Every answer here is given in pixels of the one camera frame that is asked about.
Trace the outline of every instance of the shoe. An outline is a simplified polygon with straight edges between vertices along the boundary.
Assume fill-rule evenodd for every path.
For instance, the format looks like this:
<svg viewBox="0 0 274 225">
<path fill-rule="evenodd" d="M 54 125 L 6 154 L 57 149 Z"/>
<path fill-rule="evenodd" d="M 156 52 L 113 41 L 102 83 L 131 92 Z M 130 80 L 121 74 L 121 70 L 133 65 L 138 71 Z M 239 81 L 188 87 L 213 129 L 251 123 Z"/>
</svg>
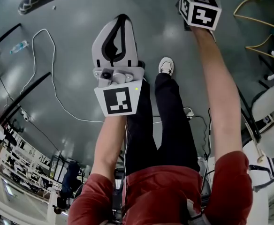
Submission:
<svg viewBox="0 0 274 225">
<path fill-rule="evenodd" d="M 171 58 L 165 57 L 162 58 L 159 63 L 159 73 L 166 73 L 168 75 L 172 75 L 174 72 L 174 62 Z"/>
</svg>

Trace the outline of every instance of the plastic water bottle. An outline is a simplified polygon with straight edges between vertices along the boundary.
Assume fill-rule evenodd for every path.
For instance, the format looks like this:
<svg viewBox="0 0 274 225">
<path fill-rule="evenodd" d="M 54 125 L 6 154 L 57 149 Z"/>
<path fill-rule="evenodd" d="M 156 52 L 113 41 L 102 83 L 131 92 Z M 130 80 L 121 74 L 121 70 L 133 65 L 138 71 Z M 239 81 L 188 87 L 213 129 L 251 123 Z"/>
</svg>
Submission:
<svg viewBox="0 0 274 225">
<path fill-rule="evenodd" d="M 12 50 L 10 51 L 10 54 L 16 53 L 16 52 L 22 50 L 23 48 L 27 47 L 28 45 L 29 45 L 29 43 L 26 40 L 24 40 L 21 43 L 14 46 L 12 48 Z"/>
</svg>

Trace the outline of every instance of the leg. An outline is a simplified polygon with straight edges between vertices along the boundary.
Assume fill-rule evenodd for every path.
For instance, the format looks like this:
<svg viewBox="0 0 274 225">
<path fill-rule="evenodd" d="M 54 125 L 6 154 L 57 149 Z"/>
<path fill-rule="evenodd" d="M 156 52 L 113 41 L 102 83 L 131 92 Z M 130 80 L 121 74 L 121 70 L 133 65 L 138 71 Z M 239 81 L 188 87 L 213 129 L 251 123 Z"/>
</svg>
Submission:
<svg viewBox="0 0 274 225">
<path fill-rule="evenodd" d="M 127 120 L 126 175 L 154 166 L 157 147 L 152 137 L 150 85 L 143 80 L 137 113 Z"/>
<path fill-rule="evenodd" d="M 171 64 L 172 68 L 161 69 L 163 63 Z M 158 150 L 160 164 L 186 166 L 199 171 L 198 154 L 183 110 L 179 86 L 171 78 L 173 61 L 164 58 L 159 68 L 155 95 L 163 127 L 162 144 Z"/>
</svg>

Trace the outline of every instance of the concrete floor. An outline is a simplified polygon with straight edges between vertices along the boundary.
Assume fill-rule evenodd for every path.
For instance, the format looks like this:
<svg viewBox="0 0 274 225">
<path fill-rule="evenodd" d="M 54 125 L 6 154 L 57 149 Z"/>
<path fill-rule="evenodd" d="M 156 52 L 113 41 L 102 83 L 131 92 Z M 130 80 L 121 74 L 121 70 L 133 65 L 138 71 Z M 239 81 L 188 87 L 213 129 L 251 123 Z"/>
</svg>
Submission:
<svg viewBox="0 0 274 225">
<path fill-rule="evenodd" d="M 103 120 L 93 91 L 97 81 L 91 73 L 94 67 L 91 46 L 107 22 L 125 13 L 133 23 L 139 60 L 146 64 L 145 76 L 152 88 L 153 115 L 158 115 L 153 94 L 158 64 L 162 57 L 170 56 L 175 62 L 173 77 L 180 86 L 184 106 L 191 107 L 195 115 L 203 116 L 208 124 L 207 94 L 198 50 L 193 34 L 183 29 L 183 19 L 175 7 L 177 0 L 54 0 L 27 15 L 18 14 L 20 1 L 0 0 L 0 36 L 15 24 L 22 24 L 0 43 L 0 74 L 12 97 L 19 95 L 31 77 L 33 56 L 31 46 L 13 55 L 9 51 L 23 40 L 31 43 L 33 35 L 46 28 L 57 48 L 54 81 L 58 97 L 75 116 Z M 221 0 L 223 11 L 214 34 L 235 82 L 250 102 L 263 90 L 258 79 L 267 69 L 260 65 L 257 54 L 246 51 L 244 46 L 264 41 L 270 27 L 235 18 L 233 11 L 241 1 Z M 274 0 L 253 2 L 246 5 L 241 13 L 274 24 Z M 36 37 L 35 79 L 51 70 L 52 52 L 47 34 Z M 0 114 L 6 97 L 7 93 L 0 83 Z M 21 106 L 32 117 L 34 125 L 64 156 L 92 165 L 95 142 L 102 124 L 78 121 L 68 115 L 54 97 L 50 78 L 30 93 Z M 25 122 L 19 114 L 15 117 L 25 127 L 23 137 L 31 145 L 48 157 L 57 153 L 57 149 L 34 126 Z M 202 155 L 205 126 L 198 118 L 193 118 L 190 124 L 198 153 Z M 161 124 L 154 125 L 153 135 L 159 146 Z"/>
</svg>

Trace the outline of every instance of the red sleeve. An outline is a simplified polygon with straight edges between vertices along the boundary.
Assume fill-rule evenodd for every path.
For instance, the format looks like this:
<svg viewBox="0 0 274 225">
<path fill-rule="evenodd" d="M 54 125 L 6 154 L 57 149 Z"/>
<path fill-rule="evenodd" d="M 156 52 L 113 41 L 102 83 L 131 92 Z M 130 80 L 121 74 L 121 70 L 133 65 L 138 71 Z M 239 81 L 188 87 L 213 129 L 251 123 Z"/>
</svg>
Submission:
<svg viewBox="0 0 274 225">
<path fill-rule="evenodd" d="M 91 174 L 69 210 L 68 225 L 99 225 L 112 215 L 112 182 Z"/>
<path fill-rule="evenodd" d="M 244 225 L 253 202 L 249 161 L 241 151 L 228 153 L 215 164 L 212 192 L 204 210 L 211 224 Z"/>
</svg>

